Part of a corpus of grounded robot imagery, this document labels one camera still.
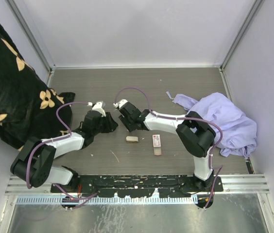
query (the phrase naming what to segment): crumpled cloth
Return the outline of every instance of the crumpled cloth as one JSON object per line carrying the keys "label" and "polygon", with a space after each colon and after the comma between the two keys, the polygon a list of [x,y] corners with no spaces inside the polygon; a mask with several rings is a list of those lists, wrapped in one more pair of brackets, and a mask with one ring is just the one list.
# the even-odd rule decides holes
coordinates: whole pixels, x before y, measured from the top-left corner
{"label": "crumpled cloth", "polygon": [[[189,112],[197,112],[204,120],[211,121],[222,129],[223,139],[218,145],[221,155],[227,157],[234,154],[247,158],[256,149],[257,124],[223,94],[213,93],[200,101],[177,94],[173,102]],[[216,132],[217,142],[220,133],[215,127],[211,128]]]}

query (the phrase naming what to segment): black mounting plate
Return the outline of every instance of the black mounting plate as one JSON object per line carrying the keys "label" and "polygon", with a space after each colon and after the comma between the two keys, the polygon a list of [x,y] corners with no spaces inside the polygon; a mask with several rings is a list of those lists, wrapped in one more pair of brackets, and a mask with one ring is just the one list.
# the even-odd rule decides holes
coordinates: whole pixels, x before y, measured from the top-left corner
{"label": "black mounting plate", "polygon": [[[95,192],[101,198],[112,198],[117,193],[118,197],[131,198],[151,197],[155,189],[159,191],[160,198],[190,197],[187,192],[210,192],[211,187],[199,190],[195,184],[195,178],[188,175],[82,175],[82,196],[86,197]],[[216,179],[215,192],[222,192],[221,178]],[[61,193],[55,186],[51,187],[52,193]]]}

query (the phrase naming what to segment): thin stick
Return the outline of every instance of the thin stick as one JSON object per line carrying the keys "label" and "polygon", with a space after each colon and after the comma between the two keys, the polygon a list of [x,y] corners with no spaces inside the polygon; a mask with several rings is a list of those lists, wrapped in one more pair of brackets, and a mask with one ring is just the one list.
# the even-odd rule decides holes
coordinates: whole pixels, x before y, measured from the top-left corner
{"label": "thin stick", "polygon": [[114,155],[114,157],[117,159],[117,161],[119,163],[119,159],[117,158],[117,156],[114,153],[113,153],[113,155]]}

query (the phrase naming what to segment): gray wood tabletop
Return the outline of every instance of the gray wood tabletop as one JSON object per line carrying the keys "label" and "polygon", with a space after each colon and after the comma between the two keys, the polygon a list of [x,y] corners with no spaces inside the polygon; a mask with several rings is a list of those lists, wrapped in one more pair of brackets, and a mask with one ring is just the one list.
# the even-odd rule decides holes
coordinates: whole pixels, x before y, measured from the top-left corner
{"label": "gray wood tabletop", "polygon": [[[123,88],[135,86],[145,91],[153,110],[180,115],[186,111],[172,103],[166,94],[185,94],[197,100],[214,93],[225,94],[217,68],[103,68],[57,69],[51,87],[57,93],[74,92],[75,101],[103,100],[119,127],[113,133],[99,134],[87,148],[70,152],[54,161],[56,166],[68,166],[79,174],[192,174],[193,156],[175,134],[156,131],[129,133],[118,119],[112,105]],[[136,90],[125,90],[119,99],[127,99],[141,111],[148,108],[144,96]],[[74,105],[72,128],[90,110],[86,105]],[[162,155],[154,156],[152,135],[161,135]],[[138,136],[139,143],[126,143],[126,136]],[[245,159],[230,155],[227,158],[214,152],[213,165],[223,165],[222,174],[248,174]]]}

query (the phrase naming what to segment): floral blanket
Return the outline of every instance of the floral blanket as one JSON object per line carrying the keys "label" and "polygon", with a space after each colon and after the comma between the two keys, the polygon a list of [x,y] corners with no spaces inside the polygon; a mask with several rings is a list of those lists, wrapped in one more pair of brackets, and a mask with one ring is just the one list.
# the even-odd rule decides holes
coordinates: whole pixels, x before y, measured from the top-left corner
{"label": "floral blanket", "polygon": [[[42,139],[67,133],[55,113],[74,97],[48,88],[0,25],[0,138],[4,142],[20,150],[31,136]],[[60,117],[69,125],[71,108],[64,107]]]}

